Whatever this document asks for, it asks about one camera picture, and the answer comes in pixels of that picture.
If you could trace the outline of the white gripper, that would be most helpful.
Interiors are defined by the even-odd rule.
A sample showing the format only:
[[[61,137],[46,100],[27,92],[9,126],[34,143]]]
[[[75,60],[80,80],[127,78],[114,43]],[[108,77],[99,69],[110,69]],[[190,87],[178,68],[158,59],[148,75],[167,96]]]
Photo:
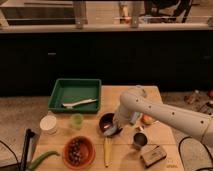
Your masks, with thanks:
[[[113,117],[113,123],[122,128],[130,122],[130,119],[131,112],[124,107],[118,107]]]

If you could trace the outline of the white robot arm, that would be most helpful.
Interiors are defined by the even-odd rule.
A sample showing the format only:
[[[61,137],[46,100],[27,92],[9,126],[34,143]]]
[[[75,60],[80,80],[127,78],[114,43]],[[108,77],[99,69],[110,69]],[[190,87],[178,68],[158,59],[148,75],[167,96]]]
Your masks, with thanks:
[[[212,115],[153,102],[140,85],[122,92],[119,101],[113,118],[118,127],[127,125],[135,112],[143,113],[213,148]]]

